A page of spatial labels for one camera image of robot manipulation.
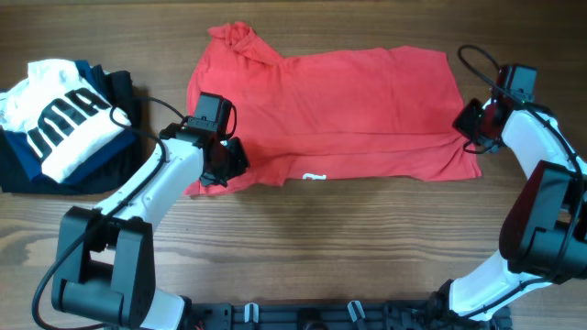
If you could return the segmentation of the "red t-shirt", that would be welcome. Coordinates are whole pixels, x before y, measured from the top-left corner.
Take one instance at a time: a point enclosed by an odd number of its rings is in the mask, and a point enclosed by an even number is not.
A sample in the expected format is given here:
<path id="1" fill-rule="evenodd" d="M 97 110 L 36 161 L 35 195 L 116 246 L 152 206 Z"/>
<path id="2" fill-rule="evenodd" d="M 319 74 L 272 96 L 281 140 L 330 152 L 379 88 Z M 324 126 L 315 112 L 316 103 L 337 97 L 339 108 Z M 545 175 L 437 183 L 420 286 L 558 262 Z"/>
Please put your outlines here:
<path id="1" fill-rule="evenodd" d="M 219 195 L 290 179 L 411 177 L 474 179 L 476 157 L 453 121 L 464 103 L 446 53 L 402 46 L 285 58 L 242 22 L 209 29 L 187 87 L 237 109 L 232 121 L 249 168 L 226 186 L 192 183 L 190 195 Z"/>

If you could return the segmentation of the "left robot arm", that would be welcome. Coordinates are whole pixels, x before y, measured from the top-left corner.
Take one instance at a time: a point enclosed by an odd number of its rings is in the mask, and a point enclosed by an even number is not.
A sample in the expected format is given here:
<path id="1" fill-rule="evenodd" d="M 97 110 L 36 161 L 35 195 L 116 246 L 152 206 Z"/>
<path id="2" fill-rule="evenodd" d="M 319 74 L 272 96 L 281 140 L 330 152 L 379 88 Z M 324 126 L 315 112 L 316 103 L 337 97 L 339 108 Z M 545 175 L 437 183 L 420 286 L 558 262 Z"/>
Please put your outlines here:
<path id="1" fill-rule="evenodd" d="M 249 162 L 241 141 L 171 124 L 142 167 L 92 209 L 62 218 L 51 304 L 119 329 L 186 329 L 188 299 L 156 286 L 153 233 L 188 185 L 227 185 Z"/>

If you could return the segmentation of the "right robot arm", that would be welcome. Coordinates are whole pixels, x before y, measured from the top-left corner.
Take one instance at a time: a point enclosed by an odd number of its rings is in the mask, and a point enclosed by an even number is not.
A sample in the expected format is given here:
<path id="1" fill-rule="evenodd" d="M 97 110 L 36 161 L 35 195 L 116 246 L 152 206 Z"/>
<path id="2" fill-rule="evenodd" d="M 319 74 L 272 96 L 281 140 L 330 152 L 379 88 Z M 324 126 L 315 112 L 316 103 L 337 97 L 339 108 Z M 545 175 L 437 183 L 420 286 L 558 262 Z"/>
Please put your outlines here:
<path id="1" fill-rule="evenodd" d="M 523 295 L 586 277 L 586 164 L 546 108 L 516 100 L 472 100 L 455 128 L 477 145 L 508 147 L 526 184 L 504 220 L 499 247 L 470 274 L 448 280 L 428 299 L 426 325 L 496 325 Z"/>

